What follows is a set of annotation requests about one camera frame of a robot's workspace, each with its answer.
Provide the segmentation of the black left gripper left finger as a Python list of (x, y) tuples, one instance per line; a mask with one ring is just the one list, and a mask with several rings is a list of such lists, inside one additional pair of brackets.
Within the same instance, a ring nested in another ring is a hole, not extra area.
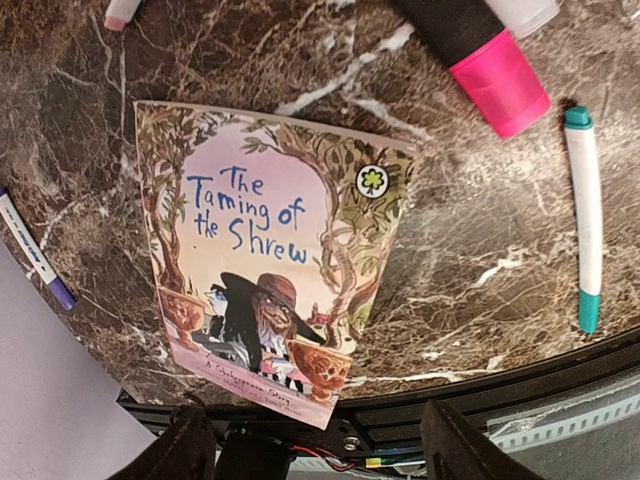
[(108, 480), (213, 479), (216, 436), (200, 408), (189, 408), (132, 462)]

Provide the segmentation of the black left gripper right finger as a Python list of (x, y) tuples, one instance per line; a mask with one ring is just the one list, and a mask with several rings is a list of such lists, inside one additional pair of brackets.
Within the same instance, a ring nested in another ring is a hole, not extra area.
[(542, 480), (444, 401), (425, 404), (420, 433), (428, 479)]

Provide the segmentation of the Taming of the Shrew book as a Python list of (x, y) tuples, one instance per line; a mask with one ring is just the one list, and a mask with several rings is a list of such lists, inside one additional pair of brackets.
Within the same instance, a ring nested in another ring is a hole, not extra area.
[(415, 148), (223, 107), (146, 100), (134, 115), (173, 360), (325, 429), (382, 281)]

